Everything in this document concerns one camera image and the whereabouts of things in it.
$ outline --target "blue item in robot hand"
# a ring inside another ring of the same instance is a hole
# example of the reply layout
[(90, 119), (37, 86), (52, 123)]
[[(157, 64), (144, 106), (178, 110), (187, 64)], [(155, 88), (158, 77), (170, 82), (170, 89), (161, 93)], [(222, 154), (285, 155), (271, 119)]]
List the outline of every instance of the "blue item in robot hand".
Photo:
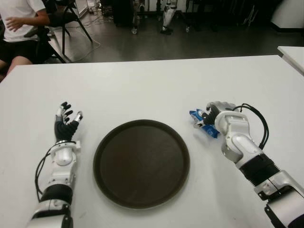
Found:
[(195, 121), (194, 127), (204, 129), (207, 134), (216, 139), (219, 132), (215, 129), (214, 125), (204, 124), (204, 118), (202, 117), (203, 113), (204, 111), (201, 109), (196, 109), (196, 111), (189, 111), (189, 114)]

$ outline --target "gray floor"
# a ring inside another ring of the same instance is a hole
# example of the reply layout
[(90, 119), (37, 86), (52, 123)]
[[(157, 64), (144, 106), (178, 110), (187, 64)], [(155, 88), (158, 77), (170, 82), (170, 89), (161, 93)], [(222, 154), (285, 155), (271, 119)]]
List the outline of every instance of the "gray floor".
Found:
[[(116, 62), (183, 58), (276, 55), (278, 46), (304, 46), (300, 33), (277, 33), (270, 27), (222, 26), (212, 32), (209, 24), (202, 31), (185, 31), (182, 20), (175, 19), (172, 35), (159, 33), (161, 22), (156, 18), (141, 21), (138, 34), (130, 28), (118, 28), (111, 18), (87, 14), (82, 19), (95, 40), (91, 44), (76, 22), (70, 23), (66, 35), (68, 62)], [(55, 31), (52, 45), (61, 53), (61, 29)]]

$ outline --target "chair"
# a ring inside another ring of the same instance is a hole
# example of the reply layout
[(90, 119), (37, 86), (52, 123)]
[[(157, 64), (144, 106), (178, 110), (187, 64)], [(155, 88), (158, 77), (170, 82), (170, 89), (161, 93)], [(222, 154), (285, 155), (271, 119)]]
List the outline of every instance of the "chair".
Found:
[(24, 35), (26, 38), (30, 38), (34, 35), (39, 37), (39, 41), (36, 48), (37, 64), (44, 63), (50, 57), (54, 57), (60, 60), (61, 63), (66, 63), (65, 60), (54, 50), (50, 45), (51, 40), (48, 37), (49, 29), (45, 27), (37, 27)]
[(52, 11), (51, 11), (50, 9), (48, 9), (48, 6), (46, 3), (45, 3), (45, 5), (47, 8), (47, 12), (49, 13), (48, 14), (48, 17), (50, 20), (49, 26), (50, 27), (62, 27), (62, 54), (65, 54), (65, 33), (67, 33), (69, 36), (71, 36), (70, 33), (68, 32), (68, 30), (66, 29), (66, 24), (70, 23), (72, 21), (77, 21), (78, 24), (80, 25), (80, 27), (82, 28), (82, 30), (85, 32), (85, 34), (89, 38), (89, 40), (91, 42), (93, 42), (92, 38), (86, 31), (86, 29), (83, 26), (83, 24), (81, 23), (80, 19), (73, 11), (73, 9), (76, 9), (75, 0), (56, 0), (55, 2), (59, 6), (65, 6), (65, 9), (62, 12), (60, 12), (60, 11), (54, 11), (54, 9), (52, 8), (51, 9)]

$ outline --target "robot forearm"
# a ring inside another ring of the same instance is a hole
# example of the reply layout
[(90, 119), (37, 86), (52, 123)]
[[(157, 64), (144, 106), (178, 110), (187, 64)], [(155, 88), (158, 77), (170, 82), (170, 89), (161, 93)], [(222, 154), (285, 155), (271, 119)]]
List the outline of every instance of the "robot forearm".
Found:
[(224, 136), (223, 154), (233, 161), (255, 186), (262, 200), (268, 200), (265, 212), (276, 228), (304, 227), (304, 189), (255, 145), (247, 117), (235, 110), (235, 105), (210, 103), (205, 124), (214, 124)]
[(55, 120), (57, 142), (46, 154), (52, 159), (52, 173), (45, 190), (41, 192), (39, 204), (27, 228), (73, 227), (70, 206), (76, 177), (76, 152), (80, 150), (80, 142), (72, 142), (71, 138), (82, 119), (82, 113), (78, 112), (75, 119), (67, 123), (69, 121), (67, 116), (73, 112), (66, 112), (68, 108), (70, 105), (63, 103), (57, 111)]

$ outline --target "wire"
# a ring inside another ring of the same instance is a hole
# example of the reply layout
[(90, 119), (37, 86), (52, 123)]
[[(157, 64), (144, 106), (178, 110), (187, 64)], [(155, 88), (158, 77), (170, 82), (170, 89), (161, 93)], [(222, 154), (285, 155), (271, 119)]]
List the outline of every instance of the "wire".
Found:
[(51, 151), (51, 149), (54, 146), (58, 146), (58, 145), (63, 144), (63, 143), (76, 143), (76, 142), (74, 142), (74, 141), (65, 141), (65, 142), (61, 142), (61, 143), (53, 145), (52, 147), (50, 147), (48, 149), (48, 151), (46, 152), (46, 154), (44, 155), (44, 157), (40, 160), (40, 162), (39, 162), (39, 164), (38, 164), (38, 166), (36, 168), (36, 172), (35, 172), (35, 188), (36, 188), (36, 194), (37, 194), (38, 202), (41, 202), (39, 194), (41, 194), (41, 195), (43, 194), (43, 192), (39, 188), (38, 179), (39, 179), (40, 173), (42, 171), (42, 168), (44, 166), (44, 163), (46, 161), (46, 158), (50, 155), (49, 152)]
[[(79, 33), (81, 33), (84, 37), (86, 37), (86, 35), (83, 34), (81, 31), (78, 31), (77, 29), (76, 29), (76, 31), (79, 32)], [(92, 53), (93, 51), (95, 51), (96, 49), (98, 49), (98, 48), (101, 47), (101, 43), (99, 43), (98, 41), (96, 41), (96, 40), (93, 39), (93, 38), (92, 38), (92, 40), (93, 40), (95, 43), (97, 43), (98, 46), (95, 47), (95, 48), (93, 48), (92, 50), (90, 50), (84, 57), (81, 57), (80, 59), (74, 60), (73, 63), (78, 62), (78, 61), (80, 61), (80, 60), (83, 60), (83, 59), (86, 58), (90, 53)]]
[(268, 141), (268, 138), (269, 138), (269, 128), (268, 128), (268, 124), (267, 124), (264, 116), (255, 107), (253, 107), (249, 104), (246, 104), (246, 103), (243, 103), (242, 105), (239, 105), (232, 110), (235, 111), (238, 108), (241, 108), (240, 112), (243, 111), (243, 108), (249, 109), (250, 111), (252, 111), (254, 114), (256, 114), (260, 118), (260, 120), (263, 124), (263, 127), (264, 127), (264, 135), (263, 135), (262, 141), (259, 145), (259, 148), (262, 150), (265, 147), (265, 145)]

